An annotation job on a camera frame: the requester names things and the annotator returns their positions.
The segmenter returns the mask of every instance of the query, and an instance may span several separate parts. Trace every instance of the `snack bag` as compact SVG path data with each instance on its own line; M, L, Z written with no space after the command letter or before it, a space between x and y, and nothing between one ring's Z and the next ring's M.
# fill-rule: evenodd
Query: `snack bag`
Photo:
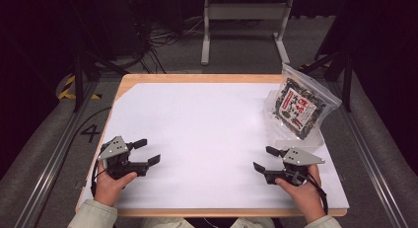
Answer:
M274 114L303 140L314 127L320 128L323 119L338 109L341 100L313 78L286 64L282 76Z

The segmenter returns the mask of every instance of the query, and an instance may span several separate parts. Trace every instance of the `cable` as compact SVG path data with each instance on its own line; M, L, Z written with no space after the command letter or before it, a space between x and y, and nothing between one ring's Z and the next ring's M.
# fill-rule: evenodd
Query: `cable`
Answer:
M314 177L310 173L308 173L308 177L304 177L304 176L301 176L301 177L303 177L305 180L307 180L307 182L311 183L316 188L316 191L317 193L319 193L319 197L322 200L323 211L327 215L328 214L328 201L326 200L325 191L323 191L323 189L319 186L317 181L314 179Z
M157 57L157 51L153 47L151 47L150 49L151 49L151 52L153 53L154 57L156 57L157 62L158 62L158 64L161 67L161 70L163 70L163 72L167 74L166 70L164 70L163 65L161 65L161 62L160 62L160 60Z
M158 46L155 46L154 45L154 47L161 47L161 46L164 46L164 45L173 45L173 44L175 44L176 42L178 42L181 38L188 38L188 37L190 37L190 36L192 36L193 34L195 34L195 33L199 33L199 34L203 34L203 33L201 33L201 32L198 32L198 31L195 31L194 29L196 29L201 23L203 22L203 19L201 19L199 22L197 22L192 28L190 28L189 30L187 30L187 31L183 31L183 34L184 35L187 35L187 34L190 34L190 35L187 35L187 36L182 36L182 37L177 37L176 36L176 33L167 33L167 32L164 32L163 34L160 34L159 36L156 36L156 37L151 37L150 38L150 43L156 43L156 44L159 44ZM156 39L156 38L165 38L165 41L154 41L154 39Z
M209 225L211 225L213 228L219 228L218 226L216 226L216 225L214 225L214 224L212 224L212 223L210 223L208 220L206 220L206 218L204 218L203 217L203 219L209 224Z
M147 52L147 54L148 54L148 56L150 56L150 58L153 61L154 65L156 66L156 73L158 73L158 65L157 65L156 61L154 61L154 57L150 53L148 53L148 52Z
M97 175L95 175L95 179L97 178L97 177L99 177L101 174L103 174L104 172L106 172L107 171L107 169L104 169L104 170L102 170L101 172L99 172Z
M148 73L151 73L147 63L144 60L141 60L140 63L142 65L143 69L145 69Z

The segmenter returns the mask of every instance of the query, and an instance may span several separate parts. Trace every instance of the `black cable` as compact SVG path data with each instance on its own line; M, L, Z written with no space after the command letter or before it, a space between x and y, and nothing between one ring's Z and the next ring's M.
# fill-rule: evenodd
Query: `black cable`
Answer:
M157 62L161 67L161 70L163 70L163 72L167 74L166 70L164 70L163 65L160 62L160 59L158 59L158 57L157 57L157 51L153 47L151 47L150 49L151 49L151 52L153 53L154 57L156 57Z
M99 172L97 175L95 175L95 179L97 178L97 177L99 177L101 174L103 174L104 172L106 172L107 171L107 169L104 169L104 170L102 170L101 172Z
M196 33L196 31L194 29L197 29L202 24L203 24L203 19L200 20L191 29L189 29L187 31L183 31L182 36L179 36L176 33L169 33L168 31L165 31L163 34L160 34L160 35L157 35L156 37L153 37L153 38L165 38L164 41L155 41L155 40L153 40L153 38L150 38L149 42L152 45L152 47L162 47L164 45L173 45L173 44L177 43L179 40L181 40L182 38L189 38L189 37L193 36Z
M147 63L144 60L141 60L140 63L142 64L143 69L147 70L148 73L151 73Z
M65 159L67 158L67 155L68 155L68 151L69 151L69 149L71 148L71 145L73 144L73 142L74 142L74 140L75 140L75 138L76 138L76 136L77 136L77 134L78 134L78 132L81 130L81 128L90 120L90 119L92 119L92 117L94 117L94 116L96 116L96 115L98 115L98 114L100 114L100 113L102 113L102 112L105 112L105 111L108 111L108 110L110 110L111 109L111 107L108 107L108 108L104 108L104 109L102 109L102 110L100 110L100 111L98 111L98 112L96 112L96 113L94 113L94 114L92 114L92 115L90 115L81 125L80 125L80 127L78 127L77 128L77 130L76 130L76 132L73 134L73 137L71 138L71 140L70 140L70 142L69 142L69 144L68 144L68 146L67 146L67 148L65 149L65 154L64 154L64 157L63 157L63 160L62 160L62 162L59 164L59 168L58 168L58 170L57 170L57 173L58 173L58 175L61 173L61 170L62 170L62 167L63 167L63 165L64 165L64 161L65 161ZM41 217L41 215L43 214L43 211L45 210L45 207L46 207L46 204L47 204L47 202L49 201L49 198L50 198L50 196L51 196L51 193L52 193L52 191L53 191L53 188L55 187L55 183L56 183L56 180L58 179L58 177L56 176L56 177L54 177L53 178L53 180L52 180L52 186L51 186L51 188L49 189L49 191L47 192L47 195L46 195L46 199L45 199L45 202L43 203L43 205L42 205L42 208L40 209L40 212L39 212L39 214L38 214L38 216L37 216L37 218L36 218L36 222L35 222L35 227L37 227L37 224L39 223L39 220L40 220L40 217Z
M154 58L150 53L147 52L147 54L148 54L148 56L150 56L151 61L153 61L154 65L156 66L156 72L155 73L158 73L158 65L157 65L156 61L154 61Z
M290 176L295 176L296 175L295 172L290 171L290 170L286 170L286 174L289 174ZM316 188L316 191L319 194L320 199L322 200L323 211L327 215L328 214L328 201L326 199L325 191L319 186L319 184L317 183L315 178L310 173L308 173L307 177L305 177L301 174L298 174L298 176L305 179L308 183L311 183Z
M99 155L100 155L100 154L102 154L102 152L103 152L104 150L105 150L105 148L104 148L104 147L102 147L102 148L101 148L101 152L99 153ZM90 191L92 192L93 197L95 197L95 196L96 196L96 186L97 186L97 183L96 183L96 178L97 178L99 175L101 175L103 172L107 171L107 169L104 169L102 172L100 172L100 173L98 173L98 174L96 175L96 170L97 170L97 168L98 168L98 163L99 163L99 160L96 158L95 167L93 168L93 171L92 171L92 185L90 186Z
M152 37L152 38L163 37L163 36L170 36L170 35L173 35L173 34L174 33L168 32L168 30L167 29L164 29L164 28L153 28L150 31L150 37Z

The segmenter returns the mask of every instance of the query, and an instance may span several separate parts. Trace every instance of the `table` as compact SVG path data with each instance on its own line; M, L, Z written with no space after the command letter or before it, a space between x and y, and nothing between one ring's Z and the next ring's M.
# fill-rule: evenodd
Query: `table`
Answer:
M194 75L194 74L190 74L190 75L183 75L183 74L178 74L178 75L177 74L175 74L175 75L170 75L170 74L169 75L128 74L128 75L125 75L123 77L122 82L120 84L120 87L119 87L119 89L116 93L115 103L114 103L115 107L112 109L112 112L110 113L110 117L107 120L105 129L104 129L104 134L103 134L103 136L101 138L101 141L100 141L100 145L102 145L103 142L108 141L108 139L105 140L106 133L114 130L114 121L112 121L112 119L117 117L120 114L121 102L126 101L126 98L127 98L126 96L129 96L127 94L129 93L129 91L131 89L137 88L138 83L141 83L144 86L146 86L145 84L163 84L162 86L164 86L164 84L170 84L170 83L174 83L174 84L189 83L189 84L203 84L206 87L211 87L213 84L215 84L216 86L227 87L228 88L229 85L234 85L235 83L238 84L237 86L241 86L241 87L242 86L247 87L246 84L248 84L249 86L252 86L252 87L253 86L257 86L257 87L258 86L265 86L265 85L268 85L268 87L270 87L270 85L275 86L275 84L280 83L280 82L281 82L281 75L229 75L229 74L226 74L226 75ZM154 144L159 144L160 142L157 142L157 141L158 140L155 140L155 139L150 140L149 145L147 145L147 147L152 147L153 143ZM99 154L100 147L101 146L98 147L95 158ZM156 147L153 147L153 150L150 150L148 152L148 154L146 153L146 156L149 156L150 153L154 154L154 155L159 154L160 152L158 151L158 147L163 147L163 146L160 143L160 145L157 145ZM323 174L322 180L323 180L323 185L324 185L325 192L328 192L328 194L330 194L330 196L328 197L329 204L330 204L329 214L333 215L333 216L343 216L347 212L347 207L335 208L335 207L332 206L332 204L334 202L333 201L333 193L335 192L335 191L333 191L333 189L335 189L335 187L333 185L336 185L337 190L339 190L339 191L342 191L342 186L339 182L338 176L336 175L335 168L333 167L332 161L329 157L329 154L326 150L326 147L325 147L325 149L324 148L321 149L321 153L324 153L323 156L326 157L326 163L325 164L327 165L327 168L323 167L324 174ZM168 162L171 159L171 157L173 156L173 154L170 154L170 151L162 152L161 154L162 154L162 162L165 162L165 160L166 160L166 162ZM257 158L258 154L260 156L266 156L267 155L267 153L265 153L265 151L263 151L263 149L261 148L260 153L257 152L256 154L250 154L249 160L254 160L254 161L261 160L260 158ZM237 157L233 161L239 161L241 157L245 156L245 152L243 151L242 156L240 156L240 157L239 156L240 155L237 155ZM132 155L131 155L130 160L131 161L136 161L137 159L132 158ZM138 183L142 183L141 181L146 182L146 184L144 184L144 183L142 184L141 192L146 193L146 190L149 190L149 188L146 189L146 186L151 185L152 183L155 182L155 180L159 180L159 183L161 183L161 185L163 185L163 182L166 181L166 180L170 181L170 179L168 179L168 178L158 179L157 175L161 175L161 174L164 175L164 173L159 174L158 171L167 169L167 167L165 167L165 165L162 164L162 162L160 164L157 164L155 167L150 168L150 171L149 171L147 177L139 178L139 179L134 181L134 182L137 181ZM252 163L252 161L248 161L248 163L247 163L248 167L246 167L246 161L245 161L245 170L247 170L248 168L250 168L252 166L251 163ZM94 164L95 163L93 162L92 166L90 168L90 173L93 171ZM171 167L169 169L173 172L173 175L174 175L176 170L174 170L173 167ZM265 183L265 180L262 177L262 175L258 174L253 168L248 169L248 173L245 172L243 174L244 174L243 176L246 176L247 174L249 174L252 177L255 177L257 179L257 183L253 183L256 190L260 190L260 192L261 192L261 190L272 190L272 192L267 193L267 198L269 197L270 194L273 194L273 193L276 193L276 192L283 192L278 187L267 185ZM333 175L332 183L326 181L326 178L328 178L329 174ZM138 192L136 192L136 189L133 189L130 186L131 185L129 185L123 191L126 194L129 193L131 195L130 197L128 197L127 195L125 195L125 197L123 197L123 193L122 193L121 199L124 200L123 201L124 203L126 203L126 202L129 203L129 200L133 200L133 199L140 199L140 202L147 203L147 202L150 202L150 200L156 199L155 197L160 196L160 194L156 194L155 197L153 197L151 195L151 192L150 192L150 194L145 194L145 196L146 196L146 198L151 197L151 199L144 199L144 197L138 198L138 196L141 196L143 194L138 194ZM86 188L87 188L87 190L83 190L81 192L80 199L79 199L79 202L77 204L77 208L82 204L82 202L86 198L91 198L90 190L89 190L89 188L90 188L89 182L86 185ZM176 190L179 190L179 189L173 189L173 190L171 190L171 192L173 194L175 194ZM287 203L287 206L289 206L289 204L293 205L293 202L291 201L291 198L289 196L286 196L286 194L284 194L284 193L281 193L281 194L282 194L282 197L280 197L280 199L283 198L285 200L285 202ZM249 216L284 217L284 216L302 215L295 207L287 207L287 208L283 208L283 207L282 208L274 208L274 207L264 207L264 208L250 207L250 208L245 208L245 207L240 207L240 208L238 208L238 207L229 207L229 205L226 205L226 206L224 205L224 207L219 208L219 207L217 207L218 204L215 204L214 206L209 205L209 208L207 208L207 207L181 207L181 208L156 207L155 204L151 205L150 207L145 207L145 208L144 207L141 207L141 208L132 207L132 204L128 205L128 206L130 206L130 208L123 208L123 207L119 207L119 206L120 206L120 204L116 205L116 207L118 207L118 214L120 216L134 216L134 217L138 217L138 216L139 217L156 217L156 216L164 216L164 217L169 217L169 216L171 216L171 217L243 217L243 216L247 216L247 217L249 217Z

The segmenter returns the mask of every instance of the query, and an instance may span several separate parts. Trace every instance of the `hand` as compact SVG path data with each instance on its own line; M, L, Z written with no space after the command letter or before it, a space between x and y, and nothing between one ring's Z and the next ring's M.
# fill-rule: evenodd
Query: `hand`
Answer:
M105 168L103 161L99 161L99 173L104 170ZM98 201L101 204L107 206L114 206L114 204L117 202L117 199L119 198L122 189L125 188L125 186L127 186L129 183L131 183L136 177L137 174L135 172L132 172L116 181L107 172L101 173L98 176L95 201Z
M320 186L319 169L317 165L308 166L308 171ZM304 214L308 224L325 215L322 203L320 202L319 193L311 183L305 183L299 187L294 187L282 179L276 179L275 182L292 197L296 206L302 214Z

